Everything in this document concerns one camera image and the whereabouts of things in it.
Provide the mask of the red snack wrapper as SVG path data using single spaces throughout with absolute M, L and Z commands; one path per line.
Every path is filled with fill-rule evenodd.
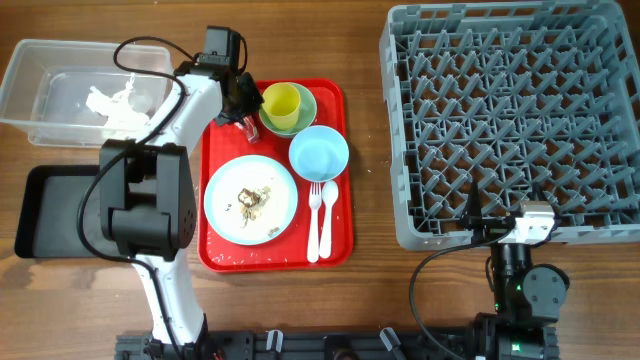
M 235 125 L 244 133 L 250 144 L 254 144 L 259 141 L 259 132 L 251 115 L 243 117 L 241 120 L 236 122 Z

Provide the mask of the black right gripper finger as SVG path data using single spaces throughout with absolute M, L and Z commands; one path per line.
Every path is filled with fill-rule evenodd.
M 551 206 L 551 209 L 554 212 L 554 220 L 555 221 L 559 221 L 560 220 L 560 216 L 558 215 L 555 207 L 551 204 L 551 202 L 548 200 L 547 196 L 545 195 L 541 185 L 538 182 L 533 182 L 531 184 L 531 192 L 530 192 L 530 199 L 532 201 L 538 201 L 538 202 L 545 202 L 547 205 Z
M 471 183 L 471 191 L 467 197 L 459 224 L 467 230 L 480 229 L 483 226 L 482 206 L 478 184 L 475 180 Z

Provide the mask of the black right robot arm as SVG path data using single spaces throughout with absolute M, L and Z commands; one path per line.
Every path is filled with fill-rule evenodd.
M 490 248 L 485 274 L 495 312 L 478 314 L 469 326 L 466 359 L 560 357 L 553 325 L 559 320 L 570 280 L 558 267 L 532 261 L 532 250 L 550 240 L 558 222 L 538 184 L 532 185 L 532 195 L 509 215 L 485 219 L 478 184 L 471 185 L 460 224 L 472 231 L 473 245 Z

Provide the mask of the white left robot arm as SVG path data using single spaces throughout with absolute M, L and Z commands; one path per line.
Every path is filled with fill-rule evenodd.
M 198 211 L 189 157 L 210 123 L 240 122 L 262 98 L 250 74 L 228 66 L 184 62 L 151 127 L 132 140 L 108 140 L 100 151 L 101 230 L 116 262 L 143 283 L 154 326 L 143 353 L 156 359 L 207 359 L 206 316 L 186 258 Z

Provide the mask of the white napkin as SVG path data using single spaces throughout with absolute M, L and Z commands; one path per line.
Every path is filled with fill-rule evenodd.
M 142 88 L 135 87 L 132 73 L 125 88 L 107 96 L 95 86 L 89 88 L 86 106 L 107 119 L 106 128 L 136 130 L 150 121 L 153 97 Z

